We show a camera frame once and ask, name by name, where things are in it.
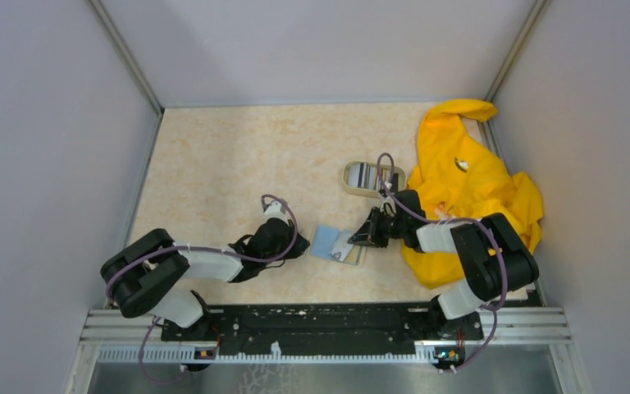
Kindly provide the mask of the silver credit card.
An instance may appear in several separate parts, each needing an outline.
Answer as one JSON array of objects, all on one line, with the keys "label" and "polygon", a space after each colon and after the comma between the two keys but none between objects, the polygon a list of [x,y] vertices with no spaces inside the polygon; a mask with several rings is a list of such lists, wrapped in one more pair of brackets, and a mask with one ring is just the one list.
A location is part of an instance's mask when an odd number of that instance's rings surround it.
[{"label": "silver credit card", "polygon": [[346,241],[343,243],[335,243],[331,247],[330,257],[335,261],[345,262],[353,248],[354,245],[351,245]]}]

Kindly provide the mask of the beige card holder wallet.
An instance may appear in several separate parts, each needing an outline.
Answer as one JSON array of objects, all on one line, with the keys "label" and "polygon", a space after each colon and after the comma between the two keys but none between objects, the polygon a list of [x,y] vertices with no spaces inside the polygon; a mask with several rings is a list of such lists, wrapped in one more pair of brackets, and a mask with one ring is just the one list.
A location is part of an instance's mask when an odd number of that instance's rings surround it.
[{"label": "beige card holder wallet", "polygon": [[361,268],[366,250],[360,245],[349,243],[354,233],[325,224],[317,224],[311,239],[309,253],[316,258],[333,263]]}]

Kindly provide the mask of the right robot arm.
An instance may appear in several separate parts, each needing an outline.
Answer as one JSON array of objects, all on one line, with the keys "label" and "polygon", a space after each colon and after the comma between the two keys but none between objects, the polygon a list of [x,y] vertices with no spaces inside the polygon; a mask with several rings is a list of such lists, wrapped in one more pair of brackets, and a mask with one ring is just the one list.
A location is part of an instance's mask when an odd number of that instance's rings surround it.
[{"label": "right robot arm", "polygon": [[504,214],[431,220],[415,190],[387,195],[347,242],[386,248],[391,239],[424,257],[447,254],[459,259],[461,278],[431,300],[429,327],[439,338],[452,337],[461,318],[539,277],[535,259]]}]

